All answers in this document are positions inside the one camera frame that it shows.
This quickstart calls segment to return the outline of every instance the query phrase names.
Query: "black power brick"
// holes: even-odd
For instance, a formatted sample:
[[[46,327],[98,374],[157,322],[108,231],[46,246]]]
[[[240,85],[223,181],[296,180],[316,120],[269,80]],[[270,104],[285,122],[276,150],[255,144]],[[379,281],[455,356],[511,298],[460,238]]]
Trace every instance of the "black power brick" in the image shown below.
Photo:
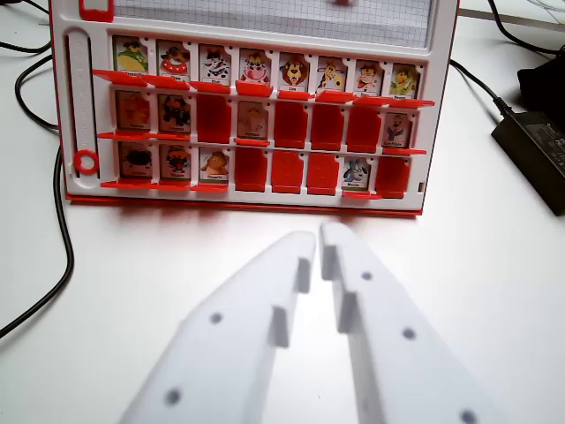
[[[543,112],[509,113],[493,137],[556,215],[565,214],[565,134]]]

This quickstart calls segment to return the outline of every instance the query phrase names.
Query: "cartoon character card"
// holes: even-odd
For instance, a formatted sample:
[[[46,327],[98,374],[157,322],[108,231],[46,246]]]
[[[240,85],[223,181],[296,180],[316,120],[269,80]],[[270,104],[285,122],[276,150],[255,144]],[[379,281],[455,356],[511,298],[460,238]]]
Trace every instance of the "cartoon character card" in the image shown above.
[[[161,179],[191,180],[191,154],[188,147],[170,144],[159,146]]]
[[[190,81],[190,58],[191,54],[182,42],[157,40],[157,75]]]
[[[144,75],[149,71],[147,47],[141,44],[138,37],[115,35],[113,42],[116,71],[126,71],[130,75]]]
[[[262,82],[271,85],[271,60],[264,50],[241,49],[239,51],[239,77],[242,81]]]
[[[357,95],[380,95],[383,71],[377,62],[358,60],[355,67],[355,87]]]
[[[305,61],[304,55],[281,53],[280,60],[279,90],[308,91],[310,64]]]
[[[119,141],[117,143],[120,159],[120,177],[144,178],[153,177],[151,152],[147,145],[138,141]]]
[[[230,85],[231,56],[222,46],[200,44],[200,81]]]
[[[237,111],[237,136],[247,139],[267,138],[268,112],[262,103],[239,102]]]
[[[182,95],[159,95],[159,131],[191,132],[191,105]]]
[[[316,76],[316,93],[324,90],[345,90],[345,77],[347,76],[347,66],[339,57],[324,57],[318,59],[318,73]]]
[[[228,184],[229,158],[220,148],[200,148],[201,183]]]
[[[413,64],[393,64],[388,93],[397,99],[415,99],[420,74]]]
[[[385,116],[382,146],[407,148],[410,142],[411,121],[405,113],[388,113]]]
[[[344,165],[342,189],[368,190],[371,165],[367,163],[367,160],[364,157],[346,157]]]
[[[116,91],[117,127],[123,130],[149,129],[149,102],[136,91]]]

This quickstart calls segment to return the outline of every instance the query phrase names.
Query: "cartoon animal face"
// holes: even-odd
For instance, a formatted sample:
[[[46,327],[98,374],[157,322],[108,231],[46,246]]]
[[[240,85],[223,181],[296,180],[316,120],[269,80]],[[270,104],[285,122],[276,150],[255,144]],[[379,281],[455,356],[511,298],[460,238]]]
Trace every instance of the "cartoon animal face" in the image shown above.
[[[151,163],[151,152],[148,150],[130,150],[125,160],[131,165],[148,166]]]
[[[161,55],[162,59],[167,59],[173,63],[177,64],[185,64],[191,58],[191,55],[188,51],[182,51],[178,47],[171,47],[167,50],[167,53]]]
[[[308,67],[293,57],[282,67],[282,79],[291,86],[297,86],[308,76]]]
[[[392,118],[392,126],[394,126],[394,128],[398,128],[402,124],[403,124],[402,117],[400,115],[394,115]]]
[[[220,170],[226,166],[228,159],[223,152],[214,152],[207,160],[207,167],[212,170]]]
[[[366,64],[360,71],[361,75],[359,76],[359,79],[367,84],[373,82],[373,79],[377,74],[377,68],[375,65]]]
[[[244,76],[249,80],[263,80],[267,77],[267,67],[259,52],[252,53],[245,60]]]
[[[398,84],[403,84],[410,77],[410,73],[404,69],[401,69],[396,73],[396,82]]]
[[[136,52],[139,51],[139,48],[141,46],[139,45],[139,42],[125,42],[124,43],[124,48],[128,49],[130,51]]]
[[[208,49],[204,66],[209,78],[226,78],[230,72],[230,64],[222,59],[222,54],[217,49]]]
[[[144,125],[149,120],[149,102],[134,94],[124,98],[123,101],[124,114],[130,123],[135,125]]]
[[[183,148],[173,146],[167,153],[167,163],[172,170],[180,172],[188,164],[188,153]]]

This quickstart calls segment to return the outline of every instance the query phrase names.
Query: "white plastic frame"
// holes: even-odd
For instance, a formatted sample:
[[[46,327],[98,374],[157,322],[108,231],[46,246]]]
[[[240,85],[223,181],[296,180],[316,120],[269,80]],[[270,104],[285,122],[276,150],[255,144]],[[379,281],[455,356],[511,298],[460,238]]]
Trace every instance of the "white plastic frame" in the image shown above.
[[[60,0],[52,2],[52,32],[55,55],[55,70],[57,80],[57,97],[59,104],[60,122],[61,122],[61,138],[64,149],[64,174],[66,180],[67,193],[71,196],[96,196],[96,197],[130,197],[130,198],[148,198],[148,199],[172,199],[181,201],[227,201],[236,203],[258,203],[258,204],[277,204],[282,206],[319,206],[334,208],[359,208],[359,209],[377,209],[377,210],[399,210],[411,211],[418,213],[423,207],[424,193],[418,189],[426,186],[427,175],[430,167],[431,156],[433,151],[433,142],[439,118],[441,106],[441,98],[446,79],[448,56],[454,33],[456,16],[456,2],[449,0],[436,0],[432,5],[431,25],[428,32],[428,47],[426,49],[412,49],[396,46],[370,44],[365,42],[347,42],[340,40],[318,39],[314,37],[288,35],[288,34],[271,34],[258,33],[256,31],[248,31],[243,29],[210,27],[194,24],[184,24],[178,22],[167,22],[166,26],[162,21],[149,19],[128,19],[115,17],[113,22],[90,22],[82,20],[79,17],[79,1],[78,0]],[[387,66],[393,63],[416,64],[417,69],[422,72],[418,86],[418,98],[432,100],[436,104],[431,108],[419,110],[418,125],[412,128],[412,146],[426,151],[425,155],[414,155],[411,161],[411,172],[408,182],[408,188],[403,199],[380,199],[380,200],[357,200],[346,199],[341,195],[340,186],[335,190],[335,196],[311,195],[305,190],[305,178],[303,178],[303,189],[300,194],[273,193],[270,186],[270,177],[267,175],[267,185],[264,193],[256,192],[239,192],[235,190],[235,185],[230,181],[227,192],[219,195],[218,193],[174,191],[165,192],[163,190],[121,190],[116,188],[100,187],[101,182],[115,180],[118,175],[115,173],[114,166],[108,166],[109,160],[105,155],[111,155],[112,150],[108,149],[107,142],[97,139],[96,133],[111,132],[115,128],[113,122],[112,110],[109,104],[114,103],[113,99],[109,99],[112,89],[109,88],[107,81],[94,77],[91,78],[90,69],[113,70],[113,46],[111,36],[114,34],[139,36],[147,45],[149,73],[156,74],[155,59],[155,40],[173,40],[185,43],[185,47],[191,52],[191,80],[199,75],[198,63],[198,45],[199,43],[220,44],[224,46],[232,46],[233,49],[226,49],[231,54],[231,93],[227,95],[232,101],[250,100],[253,102],[264,101],[267,99],[244,98],[237,95],[235,82],[239,78],[239,49],[252,48],[264,49],[271,59],[271,85],[274,92],[268,99],[272,107],[276,98],[278,88],[278,52],[303,53],[305,59],[310,63],[311,75],[309,78],[309,92],[315,92],[315,69],[317,69],[318,56],[342,57],[344,63],[348,66],[348,74],[346,79],[345,91],[352,92],[355,76],[355,63],[357,59],[373,60],[380,62],[384,67],[384,80],[381,95],[386,95],[388,91],[388,81],[390,78]],[[88,44],[90,51],[95,52],[92,57],[88,57],[86,50]],[[71,53],[67,54],[67,45]],[[92,81],[94,90],[94,110],[88,107],[89,91],[91,86],[88,81]],[[151,93],[156,100],[156,93],[163,93],[166,90],[155,88],[152,86],[144,87]],[[190,96],[196,94],[191,88]],[[72,98],[75,99],[74,108],[72,107]],[[77,99],[81,102],[80,110],[77,110]],[[314,100],[307,102],[308,113],[311,116],[311,106]],[[344,115],[347,119],[349,104],[340,105],[344,109]],[[198,143],[198,135],[196,133],[196,107],[191,103],[192,111],[192,130],[190,143],[195,145],[206,145],[206,143]],[[95,124],[88,123],[88,117],[95,114]],[[269,121],[272,121],[274,114],[269,113]],[[152,117],[153,125],[156,124],[156,117]],[[273,126],[269,126],[269,135],[273,131]],[[310,124],[308,125],[308,134],[310,132]],[[415,132],[418,131],[417,138],[414,139]],[[230,144],[222,145],[222,147],[234,148]],[[89,149],[98,153],[100,157],[100,177],[97,174],[84,175],[77,173],[73,166],[73,157],[76,151],[81,149]],[[271,142],[266,150],[272,155],[274,144]],[[338,155],[355,156],[359,154],[348,153],[344,150],[337,153]],[[378,160],[378,156],[382,155],[380,146],[374,155],[362,155],[365,157],[373,157]],[[307,172],[307,163],[305,163],[305,173]]]

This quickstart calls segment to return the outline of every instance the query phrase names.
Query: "cartoon lion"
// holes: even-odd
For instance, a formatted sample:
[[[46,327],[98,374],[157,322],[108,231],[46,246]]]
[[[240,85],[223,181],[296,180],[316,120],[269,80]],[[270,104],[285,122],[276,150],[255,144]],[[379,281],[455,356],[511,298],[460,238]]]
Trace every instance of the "cartoon lion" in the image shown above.
[[[289,86],[297,86],[308,78],[308,66],[302,63],[298,57],[293,57],[281,67],[282,79]]]

